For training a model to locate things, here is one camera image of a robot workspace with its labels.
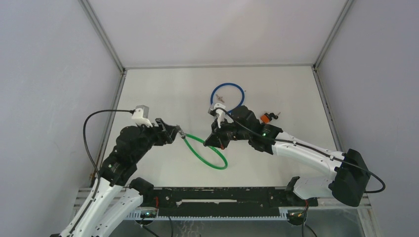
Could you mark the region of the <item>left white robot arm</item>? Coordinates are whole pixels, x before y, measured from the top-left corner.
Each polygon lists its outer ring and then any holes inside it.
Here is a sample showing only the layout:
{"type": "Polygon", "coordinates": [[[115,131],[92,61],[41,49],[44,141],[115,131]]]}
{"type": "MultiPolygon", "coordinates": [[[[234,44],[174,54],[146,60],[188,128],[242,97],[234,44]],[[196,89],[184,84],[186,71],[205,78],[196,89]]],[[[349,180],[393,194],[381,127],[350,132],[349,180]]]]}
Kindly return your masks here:
{"type": "Polygon", "coordinates": [[[154,201],[154,186],[142,179],[133,179],[126,193],[110,205],[137,170],[137,163],[153,146],[174,142],[180,126],[168,125],[156,119],[156,125],[124,127],[116,145],[99,169],[99,179],[60,237],[108,237],[136,207],[154,201]]]}

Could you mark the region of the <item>silver keys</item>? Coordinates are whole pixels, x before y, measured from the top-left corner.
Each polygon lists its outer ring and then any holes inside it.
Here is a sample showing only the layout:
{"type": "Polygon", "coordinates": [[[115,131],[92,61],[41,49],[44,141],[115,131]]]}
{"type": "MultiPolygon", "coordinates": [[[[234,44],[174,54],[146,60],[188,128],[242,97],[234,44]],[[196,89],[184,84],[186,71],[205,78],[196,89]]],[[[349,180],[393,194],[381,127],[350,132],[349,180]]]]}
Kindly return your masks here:
{"type": "Polygon", "coordinates": [[[225,101],[223,100],[223,97],[222,96],[219,96],[218,94],[216,94],[215,95],[216,96],[216,99],[220,102],[220,103],[225,103],[225,101]]]}

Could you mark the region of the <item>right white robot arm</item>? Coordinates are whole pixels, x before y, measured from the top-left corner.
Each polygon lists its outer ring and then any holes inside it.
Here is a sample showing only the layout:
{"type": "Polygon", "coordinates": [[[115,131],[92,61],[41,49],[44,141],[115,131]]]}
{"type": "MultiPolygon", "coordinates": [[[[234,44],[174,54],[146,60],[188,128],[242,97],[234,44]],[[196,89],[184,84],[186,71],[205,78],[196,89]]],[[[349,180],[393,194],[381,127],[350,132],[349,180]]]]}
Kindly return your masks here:
{"type": "Polygon", "coordinates": [[[224,105],[214,104],[209,114],[214,122],[204,146],[224,150],[231,141],[243,140],[259,152],[293,158],[322,173],[316,178],[293,177],[285,193],[289,204],[333,197],[347,206],[358,207],[367,193],[371,173],[358,151],[333,151],[297,139],[279,127],[261,122],[246,106],[228,113],[224,105]]]}

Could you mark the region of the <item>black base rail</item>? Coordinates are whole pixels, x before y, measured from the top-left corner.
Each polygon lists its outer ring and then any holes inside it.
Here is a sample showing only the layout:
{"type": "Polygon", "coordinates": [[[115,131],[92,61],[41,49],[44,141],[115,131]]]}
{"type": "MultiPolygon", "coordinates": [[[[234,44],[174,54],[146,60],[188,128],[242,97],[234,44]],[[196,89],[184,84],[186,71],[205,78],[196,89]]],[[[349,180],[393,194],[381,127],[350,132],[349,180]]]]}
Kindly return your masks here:
{"type": "Polygon", "coordinates": [[[141,207],[154,207],[161,215],[267,216],[280,208],[302,210],[317,206],[317,199],[305,201],[284,187],[162,187],[155,188],[141,207]]]}

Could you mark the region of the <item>green cable lock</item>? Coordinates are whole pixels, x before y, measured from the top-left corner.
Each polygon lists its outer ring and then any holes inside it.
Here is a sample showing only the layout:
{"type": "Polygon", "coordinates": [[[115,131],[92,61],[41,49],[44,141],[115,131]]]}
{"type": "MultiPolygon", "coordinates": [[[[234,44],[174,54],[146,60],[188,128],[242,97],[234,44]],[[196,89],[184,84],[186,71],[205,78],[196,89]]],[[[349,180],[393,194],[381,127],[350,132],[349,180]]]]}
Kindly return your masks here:
{"type": "Polygon", "coordinates": [[[189,151],[206,166],[216,170],[226,170],[228,168],[227,158],[220,150],[214,147],[203,147],[204,140],[181,131],[180,137],[189,151]]]}

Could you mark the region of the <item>orange padlock with keys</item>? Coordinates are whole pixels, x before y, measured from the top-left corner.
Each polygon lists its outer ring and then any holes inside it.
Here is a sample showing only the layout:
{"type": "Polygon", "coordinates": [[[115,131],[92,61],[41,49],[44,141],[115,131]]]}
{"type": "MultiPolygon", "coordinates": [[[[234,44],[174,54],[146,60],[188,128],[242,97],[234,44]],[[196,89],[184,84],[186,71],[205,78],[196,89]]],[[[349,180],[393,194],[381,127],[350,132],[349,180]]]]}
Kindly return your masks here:
{"type": "Polygon", "coordinates": [[[260,120],[264,124],[268,124],[272,120],[277,120],[279,118],[280,113],[281,112],[278,112],[278,113],[264,113],[263,115],[260,116],[260,120]]]}

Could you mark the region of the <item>blue cable lock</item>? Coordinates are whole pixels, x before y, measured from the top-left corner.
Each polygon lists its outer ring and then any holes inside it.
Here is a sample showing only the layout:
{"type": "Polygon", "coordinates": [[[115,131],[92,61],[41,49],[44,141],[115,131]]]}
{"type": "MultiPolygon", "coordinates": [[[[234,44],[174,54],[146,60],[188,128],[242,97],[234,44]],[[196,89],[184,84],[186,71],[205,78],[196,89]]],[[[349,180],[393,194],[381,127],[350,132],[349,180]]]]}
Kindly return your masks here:
{"type": "Polygon", "coordinates": [[[232,112],[235,108],[244,105],[245,103],[245,90],[238,84],[232,82],[225,82],[216,86],[210,94],[209,103],[220,103],[216,99],[216,94],[223,97],[227,112],[232,112]]]}

